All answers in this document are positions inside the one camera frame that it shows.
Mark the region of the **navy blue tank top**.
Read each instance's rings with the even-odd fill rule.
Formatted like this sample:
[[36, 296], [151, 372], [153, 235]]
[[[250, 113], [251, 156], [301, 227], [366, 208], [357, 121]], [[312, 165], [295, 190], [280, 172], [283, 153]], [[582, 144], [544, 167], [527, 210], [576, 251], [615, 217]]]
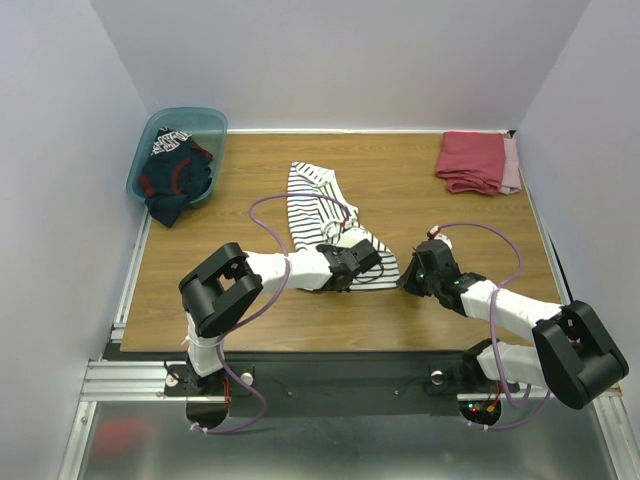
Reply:
[[161, 127], [137, 179], [151, 217], [171, 228], [212, 185], [213, 159], [190, 133]]

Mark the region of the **striped white tank top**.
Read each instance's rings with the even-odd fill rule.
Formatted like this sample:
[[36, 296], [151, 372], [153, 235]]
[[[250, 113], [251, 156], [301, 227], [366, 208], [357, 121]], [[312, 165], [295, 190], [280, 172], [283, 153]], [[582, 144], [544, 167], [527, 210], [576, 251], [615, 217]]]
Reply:
[[291, 164], [287, 179], [287, 221], [294, 248], [307, 250], [320, 244], [334, 245], [341, 228], [357, 221], [382, 262], [356, 278], [353, 291], [396, 287], [400, 272], [395, 254], [360, 223], [359, 209], [348, 203], [333, 170], [310, 163]]

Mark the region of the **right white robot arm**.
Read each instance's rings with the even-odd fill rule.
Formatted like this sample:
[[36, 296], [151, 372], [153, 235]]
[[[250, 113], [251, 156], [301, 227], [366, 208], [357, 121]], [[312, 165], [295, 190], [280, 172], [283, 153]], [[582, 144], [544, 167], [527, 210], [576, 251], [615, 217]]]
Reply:
[[589, 304], [543, 302], [501, 289], [477, 273], [463, 273], [440, 239], [417, 247], [397, 285], [526, 340], [525, 345], [511, 345], [492, 335], [468, 349], [460, 378], [472, 390], [493, 381], [522, 383], [545, 388], [579, 410], [629, 373], [626, 358]]

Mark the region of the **folded pink tank top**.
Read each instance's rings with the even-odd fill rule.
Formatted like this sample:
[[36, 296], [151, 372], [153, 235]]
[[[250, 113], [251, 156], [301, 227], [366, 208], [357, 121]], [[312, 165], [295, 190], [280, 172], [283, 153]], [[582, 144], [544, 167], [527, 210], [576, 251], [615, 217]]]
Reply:
[[504, 195], [510, 195], [518, 193], [522, 189], [519, 169], [519, 157], [515, 139], [504, 139], [504, 152], [505, 163], [499, 192]]

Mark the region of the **folded red tank top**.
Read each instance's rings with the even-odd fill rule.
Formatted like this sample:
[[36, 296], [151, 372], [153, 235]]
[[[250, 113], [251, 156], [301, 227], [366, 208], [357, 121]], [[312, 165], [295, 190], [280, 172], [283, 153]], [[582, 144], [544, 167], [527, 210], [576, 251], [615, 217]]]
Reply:
[[506, 160], [500, 133], [448, 131], [443, 134], [435, 175], [450, 193], [499, 193]]

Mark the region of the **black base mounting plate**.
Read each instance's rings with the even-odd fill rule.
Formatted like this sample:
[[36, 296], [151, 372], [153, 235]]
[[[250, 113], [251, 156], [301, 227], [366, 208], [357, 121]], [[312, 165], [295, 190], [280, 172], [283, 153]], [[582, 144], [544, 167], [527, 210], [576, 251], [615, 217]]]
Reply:
[[458, 395], [495, 388], [461, 350], [230, 351], [226, 359], [236, 375], [251, 375], [270, 417], [455, 416]]

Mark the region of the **aluminium frame rail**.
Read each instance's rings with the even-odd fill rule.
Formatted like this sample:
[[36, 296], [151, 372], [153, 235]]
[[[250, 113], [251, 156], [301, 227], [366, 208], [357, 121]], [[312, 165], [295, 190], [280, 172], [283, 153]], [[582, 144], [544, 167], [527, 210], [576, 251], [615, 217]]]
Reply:
[[165, 367], [182, 361], [180, 354], [170, 352], [121, 350], [150, 229], [151, 218], [144, 214], [107, 343], [99, 358], [91, 360], [85, 370], [80, 392], [83, 402], [162, 401], [166, 398], [165, 386], [173, 383]]

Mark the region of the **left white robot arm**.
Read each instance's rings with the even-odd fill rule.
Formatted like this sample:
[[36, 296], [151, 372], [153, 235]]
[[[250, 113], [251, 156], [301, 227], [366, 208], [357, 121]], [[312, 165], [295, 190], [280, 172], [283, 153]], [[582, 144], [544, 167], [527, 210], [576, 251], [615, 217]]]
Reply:
[[246, 252], [235, 242], [216, 250], [179, 283], [187, 318], [187, 360], [167, 369], [171, 396], [214, 395], [226, 385], [223, 337], [237, 327], [261, 294], [286, 289], [345, 292], [356, 279], [382, 264], [381, 254], [363, 239], [349, 247], [320, 244], [283, 253]]

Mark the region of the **teal plastic bin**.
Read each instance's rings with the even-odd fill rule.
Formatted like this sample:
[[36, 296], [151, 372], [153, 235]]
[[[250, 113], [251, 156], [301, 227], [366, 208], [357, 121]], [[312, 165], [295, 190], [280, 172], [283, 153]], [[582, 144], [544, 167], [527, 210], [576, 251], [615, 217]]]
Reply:
[[126, 181], [127, 193], [136, 201], [145, 203], [146, 194], [138, 183], [138, 177], [151, 155], [153, 143], [162, 127], [190, 133], [201, 147], [213, 155], [213, 160], [210, 163], [211, 185], [189, 205], [191, 209], [205, 206], [211, 199], [216, 186], [228, 133], [226, 116], [213, 108], [171, 107], [159, 110], [152, 115], [144, 127], [133, 156]]

